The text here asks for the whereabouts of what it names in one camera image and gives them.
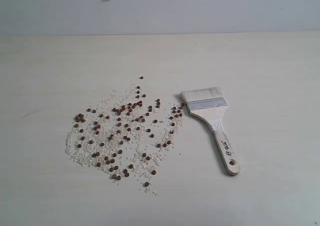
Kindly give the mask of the wooden paint brush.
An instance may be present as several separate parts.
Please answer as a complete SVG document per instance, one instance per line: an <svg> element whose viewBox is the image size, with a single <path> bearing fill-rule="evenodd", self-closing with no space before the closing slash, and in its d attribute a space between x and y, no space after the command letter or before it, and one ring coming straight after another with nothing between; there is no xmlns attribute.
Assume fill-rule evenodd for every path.
<svg viewBox="0 0 320 226"><path fill-rule="evenodd" d="M205 122L212 132L215 144L229 175L240 173L240 164L223 130L222 118L228 103L219 87L181 92L181 98L189 114Z"/></svg>

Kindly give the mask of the pile of grains and pellets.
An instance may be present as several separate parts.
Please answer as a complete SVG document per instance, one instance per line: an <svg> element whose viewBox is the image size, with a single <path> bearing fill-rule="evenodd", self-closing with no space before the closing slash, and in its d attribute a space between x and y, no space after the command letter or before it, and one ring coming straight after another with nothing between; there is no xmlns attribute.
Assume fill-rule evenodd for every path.
<svg viewBox="0 0 320 226"><path fill-rule="evenodd" d="M97 169L119 185L130 179L154 193L153 179L174 149L185 104L164 101L145 85L131 82L78 112L65 140L66 155L80 166Z"/></svg>

